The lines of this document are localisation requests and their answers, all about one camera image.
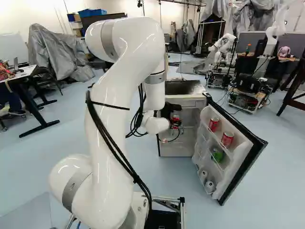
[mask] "white wall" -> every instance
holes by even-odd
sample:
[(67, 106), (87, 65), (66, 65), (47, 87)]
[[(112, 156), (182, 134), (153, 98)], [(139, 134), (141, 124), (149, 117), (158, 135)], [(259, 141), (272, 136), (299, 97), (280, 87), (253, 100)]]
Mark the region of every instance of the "white wall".
[[(107, 13), (125, 12), (128, 17), (142, 16), (142, 9), (137, 7), (137, 0), (65, 0), (69, 13), (77, 12), (86, 8), (107, 10)], [(161, 2), (162, 28), (164, 32), (170, 32), (172, 21), (176, 22), (177, 28), (180, 28), (186, 21), (187, 6), (172, 2)], [(160, 22), (160, 6), (157, 0), (144, 0), (145, 15), (154, 18)], [(197, 8), (190, 6), (188, 10), (188, 19), (194, 20), (195, 29), (198, 24)]]
[[(144, 0), (144, 6), (145, 15), (160, 22), (158, 1)], [(0, 7), (0, 34), (19, 32), (22, 39), (27, 42), (29, 26), (33, 23), (41, 24), (53, 32), (72, 34), (67, 12), (77, 12), (86, 8), (101, 8), (108, 13), (126, 12), (129, 17), (142, 16), (142, 9), (137, 7), (137, 0), (9, 0)], [(180, 28), (183, 19), (186, 21), (186, 10), (186, 5), (162, 2), (161, 15), (164, 32), (170, 32), (172, 21), (175, 21), (177, 28)], [(196, 10), (196, 7), (190, 6), (187, 17), (194, 20), (195, 29), (198, 24)]]
[(300, 14), (301, 17), (295, 31), (305, 32), (305, 6), (301, 2), (295, 2), (293, 5), (290, 6), (285, 17), (287, 21), (286, 32), (291, 32), (294, 30), (295, 24)]
[(67, 32), (62, 28), (54, 8), (58, 0), (8, 0), (0, 7), (0, 34), (20, 32), (27, 42), (29, 26), (41, 24), (54, 32)]

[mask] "open fridge door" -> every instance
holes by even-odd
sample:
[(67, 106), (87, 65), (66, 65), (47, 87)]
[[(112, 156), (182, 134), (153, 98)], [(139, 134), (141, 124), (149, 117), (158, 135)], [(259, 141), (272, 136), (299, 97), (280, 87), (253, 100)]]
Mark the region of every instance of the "open fridge door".
[[(223, 205), (268, 143), (227, 113), (208, 93), (204, 95), (207, 106), (200, 114), (192, 161), (207, 194)], [(215, 128), (209, 127), (211, 118), (219, 119)], [(224, 132), (234, 135), (229, 146), (222, 141)]]

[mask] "bottle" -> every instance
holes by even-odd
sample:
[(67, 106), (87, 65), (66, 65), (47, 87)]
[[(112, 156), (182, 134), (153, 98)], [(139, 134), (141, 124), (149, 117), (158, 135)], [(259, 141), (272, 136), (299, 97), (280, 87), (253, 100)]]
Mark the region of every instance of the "bottle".
[(246, 55), (245, 55), (245, 56), (247, 56), (247, 55), (249, 54), (250, 46), (251, 46), (251, 44), (248, 44), (248, 45), (247, 45), (247, 48), (246, 48)]

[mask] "another robot arm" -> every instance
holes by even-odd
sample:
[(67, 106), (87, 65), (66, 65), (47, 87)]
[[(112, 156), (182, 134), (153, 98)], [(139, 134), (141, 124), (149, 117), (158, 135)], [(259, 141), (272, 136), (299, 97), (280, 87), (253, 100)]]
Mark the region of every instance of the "another robot arm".
[(234, 35), (226, 33), (216, 41), (213, 46), (209, 47), (210, 53), (207, 57), (207, 60), (209, 59), (209, 61), (205, 61), (205, 63), (213, 63), (214, 65), (217, 65), (221, 60), (222, 53), (228, 52), (235, 39), (236, 37)]
[[(137, 86), (147, 78), (146, 109), (164, 106), (164, 81), (160, 79), (164, 35), (156, 21), (143, 17), (96, 22), (87, 29), (86, 43), (94, 55), (115, 62), (93, 86), (92, 101), (128, 108)], [(101, 105), (94, 108), (127, 157), (128, 111)], [(150, 116), (146, 122), (156, 120)], [(164, 122), (160, 130), (168, 127)], [(91, 228), (117, 229), (130, 209), (133, 179), (112, 155), (88, 111), (85, 128), (91, 156), (72, 155), (60, 161), (50, 174), (51, 190), (65, 208)]]

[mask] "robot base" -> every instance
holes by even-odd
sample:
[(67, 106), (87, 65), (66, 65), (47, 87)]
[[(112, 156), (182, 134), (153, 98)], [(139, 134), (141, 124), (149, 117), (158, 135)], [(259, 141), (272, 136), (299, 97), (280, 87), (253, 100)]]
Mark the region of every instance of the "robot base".
[[(133, 193), (131, 209), (119, 229), (184, 229), (184, 197), (152, 198), (152, 212), (148, 214), (148, 200), (141, 192)], [(65, 229), (75, 221), (72, 214)]]

